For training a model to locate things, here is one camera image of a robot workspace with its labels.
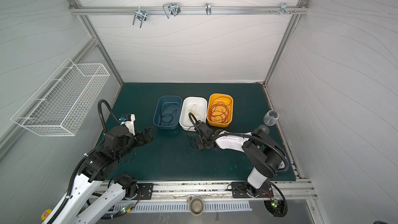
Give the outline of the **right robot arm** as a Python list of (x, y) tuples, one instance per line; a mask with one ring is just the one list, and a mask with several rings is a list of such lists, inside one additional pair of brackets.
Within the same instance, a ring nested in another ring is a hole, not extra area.
[(197, 120), (193, 113), (188, 114), (198, 137), (195, 142), (199, 150), (229, 149), (244, 153), (253, 165), (253, 169), (244, 182), (244, 192), (256, 198), (262, 186), (270, 185), (269, 180), (278, 173), (290, 168), (285, 150), (261, 129), (250, 133), (234, 133), (225, 130), (213, 130), (204, 122)]

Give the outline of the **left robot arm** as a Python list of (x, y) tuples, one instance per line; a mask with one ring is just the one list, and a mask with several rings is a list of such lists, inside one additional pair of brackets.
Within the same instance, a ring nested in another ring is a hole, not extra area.
[(102, 107), (111, 110), (106, 100), (99, 100), (97, 110), (103, 127), (103, 140), (99, 145), (86, 153), (73, 170), (68, 187), (62, 200), (43, 221), (45, 224), (94, 224), (98, 220), (110, 220), (126, 215), (137, 203), (130, 203), (114, 214), (107, 211), (123, 199), (137, 202), (141, 200), (142, 191), (137, 180), (126, 174), (120, 174), (108, 189), (93, 202), (91, 196), (109, 174), (117, 168), (119, 162), (130, 154), (134, 148), (152, 143), (154, 128), (145, 128), (136, 132), (133, 114), (121, 116), (118, 126), (107, 129)]

